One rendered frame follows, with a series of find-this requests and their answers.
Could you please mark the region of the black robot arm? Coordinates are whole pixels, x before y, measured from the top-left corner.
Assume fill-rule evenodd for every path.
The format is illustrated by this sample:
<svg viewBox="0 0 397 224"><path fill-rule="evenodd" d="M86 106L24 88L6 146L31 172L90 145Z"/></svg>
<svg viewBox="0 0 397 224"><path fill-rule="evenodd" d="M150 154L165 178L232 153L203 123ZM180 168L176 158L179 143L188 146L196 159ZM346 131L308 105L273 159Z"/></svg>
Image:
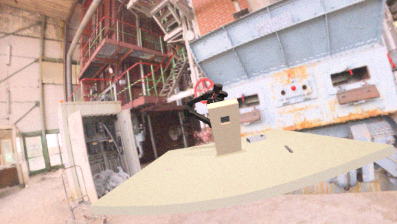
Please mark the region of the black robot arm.
<svg viewBox="0 0 397 224"><path fill-rule="evenodd" d="M223 86L221 84L214 84L214 89L213 90L208 90L203 95L189 100L187 102L187 104L186 104L185 110L183 111L184 114L186 116L189 116L189 117L195 117L196 119L208 124L208 126L210 128L212 128L210 119L205 117L205 116L203 116L203 115L201 115L200 113L197 113L192 108L192 106L193 106L193 104L195 104L197 102L200 102L202 100L207 100L208 98L211 98L212 96L213 96L213 98L216 97L216 99L222 98L222 99L225 100L225 97L228 96L228 93L226 91L223 91L222 88L223 88Z"/></svg>

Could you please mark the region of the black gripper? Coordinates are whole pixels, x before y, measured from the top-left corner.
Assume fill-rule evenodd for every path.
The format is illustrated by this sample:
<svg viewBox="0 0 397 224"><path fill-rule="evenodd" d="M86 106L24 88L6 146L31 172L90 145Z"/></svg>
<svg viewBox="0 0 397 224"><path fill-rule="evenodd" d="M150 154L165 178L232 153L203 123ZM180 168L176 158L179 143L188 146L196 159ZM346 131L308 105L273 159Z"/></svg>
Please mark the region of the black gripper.
<svg viewBox="0 0 397 224"><path fill-rule="evenodd" d="M206 105L207 105L207 104L211 104L211 103L215 103L215 102L221 102L221 101L224 101L224 99L222 99L222 98L216 99L216 97L215 97L215 98L214 98L214 101L213 101L213 98L208 98L208 99L207 99Z"/></svg>

